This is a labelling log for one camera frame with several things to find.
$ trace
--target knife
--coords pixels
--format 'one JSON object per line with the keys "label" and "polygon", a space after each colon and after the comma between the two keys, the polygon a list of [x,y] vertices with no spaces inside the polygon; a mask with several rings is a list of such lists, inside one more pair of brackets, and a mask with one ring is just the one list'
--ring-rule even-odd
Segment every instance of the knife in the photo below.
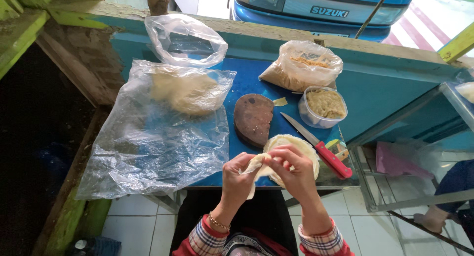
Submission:
{"label": "knife", "polygon": [[346,167],[330,150],[324,146],[324,142],[317,139],[313,134],[311,134],[304,126],[298,123],[291,116],[281,113],[288,122],[298,130],[298,132],[303,135],[311,144],[313,144],[317,153],[321,157],[321,160],[329,166],[337,175],[339,179],[346,179],[352,176],[352,170]]}

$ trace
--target license plate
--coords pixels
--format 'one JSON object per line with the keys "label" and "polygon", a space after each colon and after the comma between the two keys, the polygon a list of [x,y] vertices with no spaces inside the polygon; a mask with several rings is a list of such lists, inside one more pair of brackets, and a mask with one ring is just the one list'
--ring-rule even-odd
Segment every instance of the license plate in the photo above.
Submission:
{"label": "license plate", "polygon": [[340,37],[349,37],[346,34],[336,34],[336,33],[322,33],[322,32],[311,32],[312,35],[319,36],[319,35],[333,35],[333,36],[340,36]]}

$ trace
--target pole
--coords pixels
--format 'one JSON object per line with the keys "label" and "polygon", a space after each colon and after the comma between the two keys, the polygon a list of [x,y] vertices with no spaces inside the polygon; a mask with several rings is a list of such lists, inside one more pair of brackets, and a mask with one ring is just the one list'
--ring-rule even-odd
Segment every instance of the pole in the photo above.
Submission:
{"label": "pole", "polygon": [[372,13],[369,15],[369,18],[367,18],[367,20],[365,20],[364,24],[360,27],[359,31],[357,32],[357,34],[355,35],[354,38],[358,38],[360,36],[360,34],[362,34],[362,31],[364,31],[364,29],[367,27],[367,25],[370,23],[370,20],[372,20],[372,17],[375,15],[375,13],[379,10],[380,6],[382,5],[382,3],[384,2],[385,0],[380,0],[379,3],[377,3],[377,5],[375,6],[374,10],[372,11]]}

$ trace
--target plaid sleeve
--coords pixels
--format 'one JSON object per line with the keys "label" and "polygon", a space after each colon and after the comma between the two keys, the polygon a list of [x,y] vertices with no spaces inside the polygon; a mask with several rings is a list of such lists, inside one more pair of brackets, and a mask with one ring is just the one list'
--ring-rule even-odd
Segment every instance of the plaid sleeve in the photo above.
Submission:
{"label": "plaid sleeve", "polygon": [[222,234],[212,229],[206,222],[207,217],[207,214],[204,215],[191,231],[189,243],[193,250],[201,256],[221,255],[229,233]]}
{"label": "plaid sleeve", "polygon": [[320,235],[305,236],[303,235],[303,224],[298,227],[299,240],[306,251],[320,256],[331,256],[338,252],[345,245],[339,229],[331,218],[332,228]]}

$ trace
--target person's leg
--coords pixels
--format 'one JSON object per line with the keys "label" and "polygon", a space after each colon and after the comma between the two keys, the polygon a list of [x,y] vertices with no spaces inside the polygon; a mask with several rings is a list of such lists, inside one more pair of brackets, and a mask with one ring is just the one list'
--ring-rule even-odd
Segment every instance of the person's leg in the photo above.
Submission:
{"label": "person's leg", "polygon": [[298,254],[293,225],[281,190],[257,190],[253,199],[247,200],[232,221],[231,231],[248,227],[264,234]]}
{"label": "person's leg", "polygon": [[178,211],[171,252],[178,249],[204,214],[212,211],[220,202],[222,190],[190,190]]}
{"label": "person's leg", "polygon": [[[470,181],[467,179],[470,178],[472,173],[471,162],[456,163],[439,183],[435,196],[466,190],[470,186]],[[456,213],[464,203],[465,201],[457,201],[430,205],[430,209],[426,214],[416,213],[413,215],[413,219],[416,223],[422,224],[426,229],[435,233],[441,233],[449,214]]]}
{"label": "person's leg", "polygon": [[[473,182],[469,180],[469,178],[473,176],[472,173],[474,169],[471,166],[472,162],[473,161],[463,161],[456,163],[439,183],[435,196],[472,188],[471,184]],[[466,201],[442,203],[436,204],[436,206],[448,213],[455,213],[464,203],[466,203]]]}

